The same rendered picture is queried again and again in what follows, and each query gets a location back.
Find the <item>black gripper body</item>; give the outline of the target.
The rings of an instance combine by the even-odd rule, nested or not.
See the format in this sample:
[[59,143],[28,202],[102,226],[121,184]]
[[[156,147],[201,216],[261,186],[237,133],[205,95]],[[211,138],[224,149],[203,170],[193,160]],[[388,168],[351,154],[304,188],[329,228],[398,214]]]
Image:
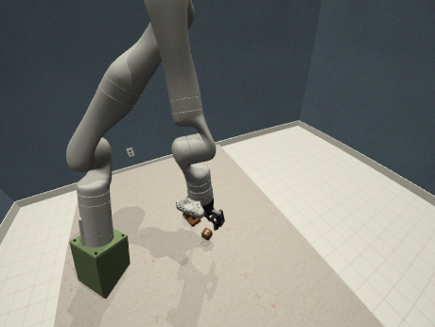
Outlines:
[[209,216],[213,214],[212,210],[215,210],[214,208],[214,197],[212,199],[212,201],[204,206],[201,206],[204,210],[205,213],[207,213]]

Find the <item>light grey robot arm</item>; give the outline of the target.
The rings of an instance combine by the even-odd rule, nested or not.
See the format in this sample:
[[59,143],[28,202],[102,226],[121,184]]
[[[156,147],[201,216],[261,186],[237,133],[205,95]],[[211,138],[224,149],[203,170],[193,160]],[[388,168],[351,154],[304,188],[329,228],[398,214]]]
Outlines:
[[113,241],[113,154],[109,142],[102,137],[132,110],[161,62],[174,123],[198,131],[175,139],[171,147],[185,176],[188,194],[187,199],[176,202],[176,207],[203,218],[201,206],[213,199],[210,169],[202,162],[212,160],[217,149],[204,119],[189,46],[188,29],[194,20],[192,1],[144,2],[150,19],[146,31],[110,65],[66,150],[66,161],[72,170],[88,171],[77,183],[82,246],[99,248]]

